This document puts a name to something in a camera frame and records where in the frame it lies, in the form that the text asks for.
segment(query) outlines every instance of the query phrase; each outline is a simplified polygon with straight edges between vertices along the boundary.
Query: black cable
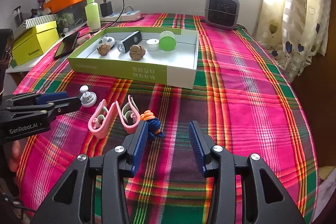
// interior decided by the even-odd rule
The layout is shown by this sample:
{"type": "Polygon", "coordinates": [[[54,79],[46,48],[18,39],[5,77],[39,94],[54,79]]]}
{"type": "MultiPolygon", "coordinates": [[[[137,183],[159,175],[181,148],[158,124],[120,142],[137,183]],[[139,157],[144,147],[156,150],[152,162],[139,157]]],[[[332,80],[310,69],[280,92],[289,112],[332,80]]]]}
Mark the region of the black cable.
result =
{"type": "Polygon", "coordinates": [[[123,0],[123,9],[122,9],[120,15],[118,16],[117,20],[116,21],[109,21],[109,22],[116,23],[119,20],[119,18],[121,17],[121,15],[123,14],[124,10],[125,10],[125,1],[123,0]]]}
{"type": "Polygon", "coordinates": [[[16,209],[22,209],[24,211],[29,211],[29,212],[33,212],[36,213],[35,210],[28,208],[26,206],[23,206],[23,202],[21,199],[19,198],[10,198],[9,196],[7,196],[6,194],[2,194],[4,197],[4,200],[6,202],[8,202],[9,205],[11,205],[12,207],[16,208],[16,209]]]}

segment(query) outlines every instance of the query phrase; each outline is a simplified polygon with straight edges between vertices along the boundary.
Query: power adapter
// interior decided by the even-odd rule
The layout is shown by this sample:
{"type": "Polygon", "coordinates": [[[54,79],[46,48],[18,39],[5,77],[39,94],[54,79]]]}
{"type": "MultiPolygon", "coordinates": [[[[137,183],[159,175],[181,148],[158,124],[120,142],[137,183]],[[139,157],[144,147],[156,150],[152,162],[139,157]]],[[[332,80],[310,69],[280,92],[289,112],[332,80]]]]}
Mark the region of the power adapter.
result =
{"type": "Polygon", "coordinates": [[[106,0],[104,0],[104,2],[100,5],[100,11],[102,17],[107,17],[113,14],[111,1],[106,2],[106,0]]]}

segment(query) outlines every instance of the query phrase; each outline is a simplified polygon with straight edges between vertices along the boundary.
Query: orange knitted piece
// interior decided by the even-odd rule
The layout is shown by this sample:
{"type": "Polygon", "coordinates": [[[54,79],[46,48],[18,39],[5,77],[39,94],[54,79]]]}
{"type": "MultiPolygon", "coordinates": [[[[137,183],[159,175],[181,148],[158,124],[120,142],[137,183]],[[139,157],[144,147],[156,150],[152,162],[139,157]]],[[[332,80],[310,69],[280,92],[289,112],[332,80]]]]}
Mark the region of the orange knitted piece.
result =
{"type": "Polygon", "coordinates": [[[154,119],[155,116],[153,114],[153,112],[151,112],[150,110],[146,110],[144,114],[140,115],[140,120],[141,121],[147,121],[147,120],[151,120],[154,119]]]}

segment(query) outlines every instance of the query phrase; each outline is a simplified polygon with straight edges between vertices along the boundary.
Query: yellow box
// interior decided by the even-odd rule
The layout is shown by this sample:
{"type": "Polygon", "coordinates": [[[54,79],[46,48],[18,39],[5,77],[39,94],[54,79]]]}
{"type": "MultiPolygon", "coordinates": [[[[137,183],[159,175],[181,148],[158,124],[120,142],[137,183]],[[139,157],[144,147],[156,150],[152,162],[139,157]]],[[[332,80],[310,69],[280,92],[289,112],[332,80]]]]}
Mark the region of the yellow box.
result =
{"type": "Polygon", "coordinates": [[[15,41],[13,59],[22,65],[43,55],[58,39],[56,21],[36,25],[15,41]]]}

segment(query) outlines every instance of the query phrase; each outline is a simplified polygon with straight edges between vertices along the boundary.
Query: green bottle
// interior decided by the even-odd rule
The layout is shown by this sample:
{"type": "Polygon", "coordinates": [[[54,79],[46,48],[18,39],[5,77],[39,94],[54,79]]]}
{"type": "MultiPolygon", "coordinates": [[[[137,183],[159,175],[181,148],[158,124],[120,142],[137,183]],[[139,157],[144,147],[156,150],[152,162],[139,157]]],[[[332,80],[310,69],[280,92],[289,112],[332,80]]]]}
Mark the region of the green bottle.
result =
{"type": "Polygon", "coordinates": [[[85,6],[85,13],[87,18],[87,25],[91,32],[96,32],[100,30],[100,18],[98,3],[95,0],[87,0],[87,5],[85,6]]]}

